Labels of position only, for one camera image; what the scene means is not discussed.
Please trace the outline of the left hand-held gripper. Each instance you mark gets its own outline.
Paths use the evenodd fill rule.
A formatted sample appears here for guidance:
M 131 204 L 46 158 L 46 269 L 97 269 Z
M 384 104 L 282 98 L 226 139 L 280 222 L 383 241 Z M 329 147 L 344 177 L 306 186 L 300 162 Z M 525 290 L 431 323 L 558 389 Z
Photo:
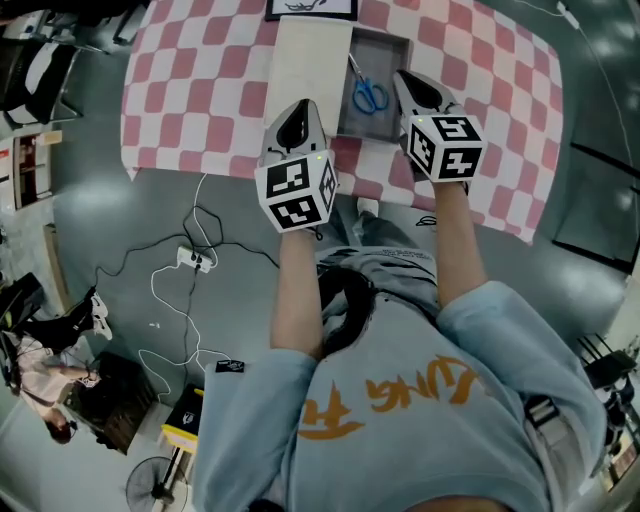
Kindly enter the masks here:
M 317 105 L 308 98 L 286 107 L 266 128 L 260 162 L 272 164 L 255 171 L 255 184 L 259 204 L 278 233 L 329 221 L 338 177 L 326 147 Z M 307 155 L 286 159 L 293 153 Z

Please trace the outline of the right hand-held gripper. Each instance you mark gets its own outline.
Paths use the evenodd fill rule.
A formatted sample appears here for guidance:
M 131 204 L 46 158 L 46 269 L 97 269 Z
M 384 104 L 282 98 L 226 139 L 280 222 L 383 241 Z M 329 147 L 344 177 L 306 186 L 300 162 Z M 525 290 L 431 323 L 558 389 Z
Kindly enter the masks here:
M 486 153 L 477 117 L 449 114 L 464 109 L 447 87 L 426 75 L 397 70 L 393 85 L 413 168 L 432 183 L 472 180 Z

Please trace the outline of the blue-handled scissors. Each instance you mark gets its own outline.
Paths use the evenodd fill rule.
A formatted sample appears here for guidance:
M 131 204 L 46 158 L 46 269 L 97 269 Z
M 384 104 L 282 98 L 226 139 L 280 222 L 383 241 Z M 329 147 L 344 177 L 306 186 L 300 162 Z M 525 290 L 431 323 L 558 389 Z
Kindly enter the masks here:
M 354 73 L 352 101 L 355 108 L 365 115 L 386 110 L 389 103 L 387 90 L 364 75 L 352 54 L 349 54 L 349 64 Z

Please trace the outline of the grey box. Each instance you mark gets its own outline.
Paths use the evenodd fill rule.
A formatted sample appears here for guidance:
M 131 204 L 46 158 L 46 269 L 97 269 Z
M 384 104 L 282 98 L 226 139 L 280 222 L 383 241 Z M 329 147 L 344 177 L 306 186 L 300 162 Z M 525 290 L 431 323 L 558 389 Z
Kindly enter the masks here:
M 365 115 L 355 108 L 352 101 L 354 73 L 348 59 L 337 133 L 346 137 L 396 143 L 401 127 L 393 75 L 408 64 L 409 41 L 383 32 L 355 28 L 349 54 L 354 56 L 366 77 L 387 90 L 389 103 L 386 110 L 373 115 Z

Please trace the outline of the person's left forearm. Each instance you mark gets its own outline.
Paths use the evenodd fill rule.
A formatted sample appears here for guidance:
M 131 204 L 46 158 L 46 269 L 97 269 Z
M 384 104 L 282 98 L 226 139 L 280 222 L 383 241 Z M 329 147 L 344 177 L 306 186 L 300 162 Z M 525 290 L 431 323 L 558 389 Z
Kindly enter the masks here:
M 270 345 L 273 349 L 301 352 L 319 361 L 323 323 L 315 242 L 315 236 L 306 230 L 282 235 Z

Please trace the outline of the person's right forearm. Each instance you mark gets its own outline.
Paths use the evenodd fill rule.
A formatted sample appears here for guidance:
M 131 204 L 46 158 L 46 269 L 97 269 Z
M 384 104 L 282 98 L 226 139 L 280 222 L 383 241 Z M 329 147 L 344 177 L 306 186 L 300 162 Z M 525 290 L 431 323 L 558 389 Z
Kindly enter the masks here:
M 468 197 L 460 182 L 435 183 L 436 266 L 442 308 L 487 282 Z

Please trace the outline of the white flat box lid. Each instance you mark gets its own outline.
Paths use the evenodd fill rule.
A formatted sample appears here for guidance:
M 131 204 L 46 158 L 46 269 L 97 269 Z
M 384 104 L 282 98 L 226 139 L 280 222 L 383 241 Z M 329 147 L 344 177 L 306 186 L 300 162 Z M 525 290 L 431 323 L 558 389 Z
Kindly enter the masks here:
M 284 16 L 270 66 L 264 125 L 301 99 L 315 102 L 325 134 L 337 135 L 353 25 L 349 21 Z

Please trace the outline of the pink checkered tablecloth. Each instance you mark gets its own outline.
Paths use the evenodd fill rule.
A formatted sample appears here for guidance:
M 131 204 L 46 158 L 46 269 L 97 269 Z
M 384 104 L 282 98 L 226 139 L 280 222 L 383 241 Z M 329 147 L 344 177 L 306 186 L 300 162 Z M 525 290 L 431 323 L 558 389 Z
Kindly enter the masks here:
M 470 188 L 477 223 L 531 242 L 563 131 L 560 61 L 510 0 L 359 0 L 358 26 L 409 40 L 410 66 L 450 88 L 488 140 Z M 121 158 L 252 178 L 278 26 L 266 0 L 154 0 L 124 80 Z

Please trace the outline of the person's grey jeans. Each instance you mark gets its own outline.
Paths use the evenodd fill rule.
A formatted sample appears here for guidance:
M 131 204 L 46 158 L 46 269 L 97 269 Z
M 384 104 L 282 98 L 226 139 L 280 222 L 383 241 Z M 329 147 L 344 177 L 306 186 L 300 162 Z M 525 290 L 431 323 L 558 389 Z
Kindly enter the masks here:
M 338 207 L 333 209 L 329 222 L 319 228 L 322 239 L 316 243 L 318 250 L 356 246 L 419 248 L 401 228 L 391 221 L 380 215 L 377 217 L 368 213 L 359 215 L 356 203 L 355 217 L 350 227 L 343 219 L 341 210 Z

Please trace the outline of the black framed picture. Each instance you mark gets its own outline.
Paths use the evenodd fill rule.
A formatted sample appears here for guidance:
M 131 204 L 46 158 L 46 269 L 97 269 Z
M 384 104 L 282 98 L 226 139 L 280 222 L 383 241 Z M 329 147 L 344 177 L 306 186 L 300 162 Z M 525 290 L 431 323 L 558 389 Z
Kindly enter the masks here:
M 282 16 L 333 18 L 355 22 L 358 0 L 266 0 L 266 21 L 278 21 Z

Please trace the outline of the wooden table with black legs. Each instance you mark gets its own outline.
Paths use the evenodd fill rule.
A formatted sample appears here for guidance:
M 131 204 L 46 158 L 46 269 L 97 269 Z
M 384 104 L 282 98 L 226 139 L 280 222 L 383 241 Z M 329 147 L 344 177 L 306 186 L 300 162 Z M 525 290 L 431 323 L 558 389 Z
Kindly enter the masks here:
M 640 170 L 577 142 L 570 147 L 574 169 L 552 243 L 630 275 L 640 256 Z

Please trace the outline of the wooden crate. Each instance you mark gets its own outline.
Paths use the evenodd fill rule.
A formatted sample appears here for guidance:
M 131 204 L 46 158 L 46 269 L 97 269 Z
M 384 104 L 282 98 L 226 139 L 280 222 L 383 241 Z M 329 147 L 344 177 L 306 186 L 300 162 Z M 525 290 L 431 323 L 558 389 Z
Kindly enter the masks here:
M 14 211 L 48 199 L 52 192 L 51 148 L 62 142 L 63 132 L 53 130 L 14 137 L 10 145 L 11 207 Z

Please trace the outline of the wooden board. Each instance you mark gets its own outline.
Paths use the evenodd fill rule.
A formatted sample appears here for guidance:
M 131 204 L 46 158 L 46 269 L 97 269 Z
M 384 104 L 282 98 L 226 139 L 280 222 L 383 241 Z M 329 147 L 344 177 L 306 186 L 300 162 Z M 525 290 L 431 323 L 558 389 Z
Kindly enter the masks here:
M 51 269 L 54 283 L 54 290 L 63 310 L 68 310 L 72 304 L 69 296 L 68 286 L 59 260 L 57 229 L 53 223 L 43 226 L 46 254 Z

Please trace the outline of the person's light blue shirt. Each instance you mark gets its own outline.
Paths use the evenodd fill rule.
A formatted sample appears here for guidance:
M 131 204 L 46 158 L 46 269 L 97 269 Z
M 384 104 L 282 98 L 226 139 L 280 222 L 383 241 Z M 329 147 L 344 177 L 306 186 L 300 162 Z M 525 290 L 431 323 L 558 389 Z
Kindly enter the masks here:
M 606 413 L 582 365 L 514 290 L 442 308 L 426 252 L 318 255 L 325 355 L 272 349 L 206 373 L 196 512 L 405 512 L 445 496 L 564 512 Z

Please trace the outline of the black floor fan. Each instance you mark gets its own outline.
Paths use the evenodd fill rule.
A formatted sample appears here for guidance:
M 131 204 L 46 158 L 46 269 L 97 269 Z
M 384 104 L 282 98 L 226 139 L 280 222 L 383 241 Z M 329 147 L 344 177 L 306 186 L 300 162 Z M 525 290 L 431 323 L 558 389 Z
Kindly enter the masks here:
M 188 487 L 176 457 L 150 457 L 129 475 L 125 497 L 130 512 L 184 512 Z

